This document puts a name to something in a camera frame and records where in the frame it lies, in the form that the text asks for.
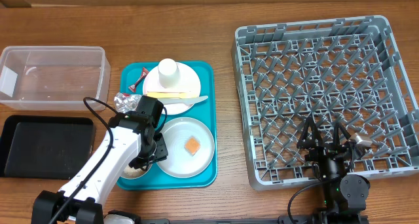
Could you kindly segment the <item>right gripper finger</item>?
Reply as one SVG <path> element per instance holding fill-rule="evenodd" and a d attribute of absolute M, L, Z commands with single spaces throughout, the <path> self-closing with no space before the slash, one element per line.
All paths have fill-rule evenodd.
<path fill-rule="evenodd" d="M 332 145 L 334 147 L 338 147 L 340 145 L 341 135 L 343 135 L 346 139 L 349 139 L 351 137 L 351 134 L 345 129 L 345 127 L 340 122 L 336 122 L 334 125 L 332 142 Z"/>
<path fill-rule="evenodd" d="M 323 138 L 311 116 L 304 122 L 301 136 L 297 142 L 297 148 L 316 148 L 323 145 Z"/>

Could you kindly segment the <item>white small bowl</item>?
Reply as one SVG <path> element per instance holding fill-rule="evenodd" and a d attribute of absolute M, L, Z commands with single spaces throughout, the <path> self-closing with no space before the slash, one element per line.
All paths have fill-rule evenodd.
<path fill-rule="evenodd" d="M 124 179 L 137 179 L 141 176 L 144 176 L 149 170 L 151 169 L 151 166 L 148 170 L 145 169 L 145 167 L 134 169 L 129 166 L 125 167 L 125 169 L 121 173 L 121 178 Z"/>

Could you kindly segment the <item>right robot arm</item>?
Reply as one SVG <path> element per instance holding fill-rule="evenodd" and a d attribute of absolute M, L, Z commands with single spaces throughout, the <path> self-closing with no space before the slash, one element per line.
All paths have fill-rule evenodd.
<path fill-rule="evenodd" d="M 318 208 L 312 215 L 294 218 L 289 200 L 287 213 L 292 223 L 368 223 L 361 212 L 366 209 L 366 199 L 371 184 L 361 175 L 351 174 L 355 161 L 362 158 L 370 149 L 372 140 L 365 134 L 350 134 L 339 122 L 333 129 L 333 140 L 326 142 L 313 118 L 305 122 L 297 148 L 308 153 L 304 159 L 312 163 L 313 173 L 318 182 L 307 185 L 297 191 L 296 197 L 303 191 L 320 186 L 323 189 L 324 208 Z"/>

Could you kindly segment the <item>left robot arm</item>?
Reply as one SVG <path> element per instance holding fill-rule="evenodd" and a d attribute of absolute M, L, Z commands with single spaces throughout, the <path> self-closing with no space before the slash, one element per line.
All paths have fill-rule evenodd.
<path fill-rule="evenodd" d="M 164 104 L 143 96 L 127 113 L 116 112 L 104 122 L 106 134 L 81 170 L 56 193 L 42 191 L 35 199 L 31 222 L 53 224 L 69 219 L 75 223 L 141 223 L 138 215 L 102 205 L 126 167 L 147 170 L 167 159 L 168 150 L 159 125 L 166 115 Z"/>

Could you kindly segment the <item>grey plastic dishwasher rack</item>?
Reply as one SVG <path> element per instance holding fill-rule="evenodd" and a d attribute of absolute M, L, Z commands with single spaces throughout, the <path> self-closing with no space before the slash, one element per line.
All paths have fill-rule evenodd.
<path fill-rule="evenodd" d="M 418 104 L 386 17 L 242 26 L 232 61 L 255 190 L 314 181 L 297 147 L 308 117 L 326 142 L 336 122 L 372 139 L 353 173 L 380 179 L 418 172 Z"/>

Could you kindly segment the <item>grey round plate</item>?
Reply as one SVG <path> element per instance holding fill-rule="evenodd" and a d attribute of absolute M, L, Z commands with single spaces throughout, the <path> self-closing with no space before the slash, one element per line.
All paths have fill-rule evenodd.
<path fill-rule="evenodd" d="M 190 178 L 202 173 L 210 165 L 215 154 L 215 140 L 204 123 L 190 117 L 176 118 L 164 125 L 162 135 L 168 156 L 158 166 L 169 176 Z M 200 149 L 194 156 L 184 148 L 192 136 L 200 142 Z"/>

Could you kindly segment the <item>orange food cube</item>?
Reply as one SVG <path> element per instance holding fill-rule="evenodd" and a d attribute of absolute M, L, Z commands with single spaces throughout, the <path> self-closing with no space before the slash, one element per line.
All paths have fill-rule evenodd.
<path fill-rule="evenodd" d="M 195 137 L 190 137 L 185 143 L 184 148 L 186 151 L 194 156 L 200 149 L 200 142 Z"/>

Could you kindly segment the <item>light grey plastic knife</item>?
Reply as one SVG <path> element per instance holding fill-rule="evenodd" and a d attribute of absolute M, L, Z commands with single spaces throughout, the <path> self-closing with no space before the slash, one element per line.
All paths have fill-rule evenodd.
<path fill-rule="evenodd" d="M 160 101 L 164 105 L 177 104 L 177 103 L 190 105 L 190 104 L 200 103 L 207 99 L 208 99 L 208 96 L 199 96 L 196 98 L 159 98 L 158 101 Z"/>

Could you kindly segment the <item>yellow plastic fork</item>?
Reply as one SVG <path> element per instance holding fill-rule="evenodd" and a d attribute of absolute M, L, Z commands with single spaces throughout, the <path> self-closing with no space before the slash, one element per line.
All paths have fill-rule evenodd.
<path fill-rule="evenodd" d="M 153 98 L 196 98 L 199 94 L 192 92 L 148 92 L 147 96 Z"/>

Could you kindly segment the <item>silver foil wrapper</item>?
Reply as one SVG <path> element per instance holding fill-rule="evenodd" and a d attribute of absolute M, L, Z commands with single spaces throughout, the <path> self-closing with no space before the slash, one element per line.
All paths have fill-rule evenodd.
<path fill-rule="evenodd" d="M 135 111 L 141 99 L 140 94 L 127 94 L 118 92 L 114 97 L 115 109 L 119 113 Z"/>

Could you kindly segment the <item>red sauce packet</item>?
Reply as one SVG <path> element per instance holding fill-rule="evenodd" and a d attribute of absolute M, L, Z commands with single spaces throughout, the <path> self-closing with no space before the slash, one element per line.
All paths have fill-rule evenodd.
<path fill-rule="evenodd" d="M 137 89 L 138 85 L 146 78 L 148 73 L 149 73 L 149 70 L 143 67 L 140 77 L 137 79 L 137 81 L 134 84 L 130 85 L 128 87 L 128 89 L 131 92 L 136 93 L 136 89 Z"/>

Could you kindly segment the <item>pink round plate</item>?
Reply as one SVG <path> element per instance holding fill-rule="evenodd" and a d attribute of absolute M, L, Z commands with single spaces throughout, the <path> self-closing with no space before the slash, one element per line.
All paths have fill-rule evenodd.
<path fill-rule="evenodd" d="M 197 72 L 187 64 L 177 62 L 180 77 L 177 84 L 171 88 L 164 88 L 159 82 L 158 67 L 153 67 L 143 82 L 143 95 L 149 92 L 190 92 L 193 98 L 199 97 L 201 93 L 201 83 Z"/>

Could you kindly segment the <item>white paper cup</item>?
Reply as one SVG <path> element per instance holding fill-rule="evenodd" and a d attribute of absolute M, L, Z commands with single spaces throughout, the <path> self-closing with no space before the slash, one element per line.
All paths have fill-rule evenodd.
<path fill-rule="evenodd" d="M 170 58 L 165 58 L 158 63 L 159 83 L 164 88 L 174 87 L 180 79 L 180 70 L 177 62 Z"/>

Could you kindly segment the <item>black plastic tray bin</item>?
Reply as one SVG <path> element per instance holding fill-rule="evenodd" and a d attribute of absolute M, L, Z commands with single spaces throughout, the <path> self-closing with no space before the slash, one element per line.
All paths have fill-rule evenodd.
<path fill-rule="evenodd" d="M 89 118 L 12 115 L 1 133 L 1 176 L 69 180 L 90 158 L 95 133 Z"/>

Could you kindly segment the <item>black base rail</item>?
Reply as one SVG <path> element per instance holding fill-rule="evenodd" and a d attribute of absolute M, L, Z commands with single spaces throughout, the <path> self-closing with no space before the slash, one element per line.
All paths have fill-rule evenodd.
<path fill-rule="evenodd" d="M 360 223 L 369 224 L 367 216 L 350 217 L 349 220 L 344 221 L 337 217 L 332 217 L 331 220 L 321 220 L 318 215 L 296 215 L 293 217 L 294 222 L 298 224 L 349 224 Z M 281 215 L 277 218 L 250 218 L 250 219 L 191 219 L 191 220 L 169 220 L 169 219 L 142 219 L 141 224 L 292 224 L 288 215 Z"/>

